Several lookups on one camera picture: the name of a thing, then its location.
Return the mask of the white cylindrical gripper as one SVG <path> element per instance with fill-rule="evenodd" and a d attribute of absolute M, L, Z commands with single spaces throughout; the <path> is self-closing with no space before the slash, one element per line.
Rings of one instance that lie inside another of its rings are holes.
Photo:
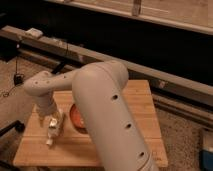
<path fill-rule="evenodd" d="M 53 95 L 44 95 L 35 98 L 36 102 L 36 111 L 40 115 L 39 116 L 39 123 L 40 126 L 44 125 L 44 117 L 48 115 L 52 115 L 54 112 L 57 111 L 57 105 L 53 98 Z M 52 117 L 49 122 L 49 128 L 55 129 L 58 125 L 59 121 L 57 118 Z"/>

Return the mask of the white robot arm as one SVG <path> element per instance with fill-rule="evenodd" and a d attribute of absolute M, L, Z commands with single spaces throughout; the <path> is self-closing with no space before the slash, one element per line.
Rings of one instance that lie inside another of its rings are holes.
<path fill-rule="evenodd" d="M 51 117 L 48 144 L 64 119 L 53 93 L 70 90 L 105 171 L 159 171 L 122 95 L 128 78 L 126 66 L 111 60 L 59 75 L 42 71 L 25 81 L 24 90 L 34 98 L 39 119 Z"/>

